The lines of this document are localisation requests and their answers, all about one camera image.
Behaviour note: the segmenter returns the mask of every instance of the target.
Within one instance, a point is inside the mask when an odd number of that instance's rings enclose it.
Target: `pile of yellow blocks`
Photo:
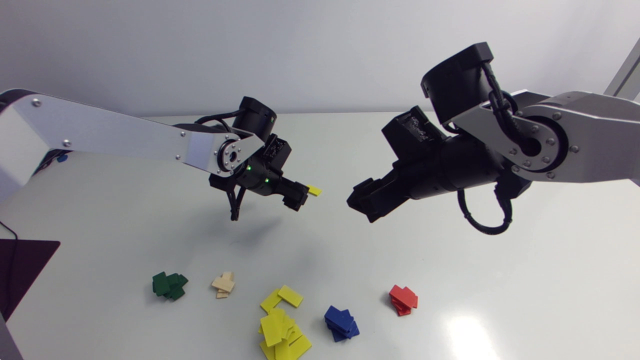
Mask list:
[[[267,316],[260,319],[258,330],[264,335],[260,348],[267,360],[297,360],[311,347],[311,342],[296,325],[296,321],[284,309],[275,307],[281,300],[298,307],[302,299],[300,294],[285,285],[274,290],[260,304],[267,313]]]

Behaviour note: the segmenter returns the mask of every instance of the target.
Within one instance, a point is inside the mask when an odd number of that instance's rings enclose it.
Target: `white backdrop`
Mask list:
[[[602,93],[638,0],[2,0],[0,90],[135,116],[404,111],[434,65],[487,41],[507,91]]]
[[[453,194],[369,224],[345,200],[390,169],[380,129],[394,115],[279,117],[286,176],[324,190],[299,213],[248,193],[231,222],[207,174],[178,163],[72,153],[38,174],[0,204],[23,238],[62,243],[8,322],[23,356],[261,359],[259,303],[287,284],[305,296],[285,308],[314,344],[306,360],[640,358],[636,185],[535,183],[501,236],[473,230]],[[492,190],[468,192],[488,224],[502,218]],[[236,289],[216,300],[225,270]],[[186,295],[155,297],[160,271],[184,274]],[[388,303],[394,284],[420,297],[410,316]],[[361,335],[334,343],[329,305]]]

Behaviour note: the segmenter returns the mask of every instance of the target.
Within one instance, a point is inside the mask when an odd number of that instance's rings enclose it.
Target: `black power cord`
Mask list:
[[[13,277],[13,263],[15,261],[15,253],[18,249],[18,234],[13,231],[10,227],[5,225],[2,221],[0,221],[0,225],[2,225],[5,229],[9,230],[13,234],[15,238],[15,245],[13,246],[11,258],[9,260],[9,270],[6,272],[6,304],[4,305],[3,314],[6,314],[9,310],[9,306],[11,305],[11,279]]]

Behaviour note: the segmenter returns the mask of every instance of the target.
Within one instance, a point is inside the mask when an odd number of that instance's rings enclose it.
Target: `yellow block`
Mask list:
[[[282,341],[282,323],[277,321],[277,317],[267,315],[260,319],[262,331],[264,333],[264,341],[268,347],[272,347]]]
[[[275,347],[268,347],[267,343],[265,341],[263,341],[262,343],[260,343],[260,348],[262,349],[262,352],[264,353],[264,356],[267,357],[267,360],[276,360],[276,348]]]
[[[275,346],[276,348],[276,360],[290,360],[291,351],[289,350],[289,344],[283,341]]]
[[[279,291],[280,289],[273,290],[273,292],[267,296],[262,303],[260,303],[260,307],[262,310],[265,310],[267,314],[269,313],[269,310],[273,309],[282,300],[282,298],[278,296]]]
[[[300,336],[300,339],[294,341],[294,343],[289,346],[289,350],[291,351],[291,358],[297,359],[301,357],[302,354],[304,354],[310,348],[311,341],[309,341],[309,339],[307,339],[307,337],[304,335]]]
[[[278,291],[278,296],[282,297],[286,302],[290,303],[294,307],[300,306],[302,299],[304,299],[302,295],[296,293],[292,288],[286,285],[282,286],[280,291]]]
[[[320,193],[322,193],[322,190],[316,188],[315,186],[311,186],[311,185],[307,185],[307,187],[309,187],[309,194],[313,195],[313,196],[320,196]]]
[[[302,330],[300,330],[300,328],[298,327],[298,324],[293,325],[291,334],[287,338],[288,344],[291,345],[294,341],[299,339],[300,336],[302,336]]]

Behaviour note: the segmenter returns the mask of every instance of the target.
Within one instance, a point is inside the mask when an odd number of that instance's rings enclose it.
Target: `white wall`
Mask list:
[[[420,79],[488,41],[506,90],[603,92],[637,0],[3,0],[0,89],[131,115],[427,108]]]

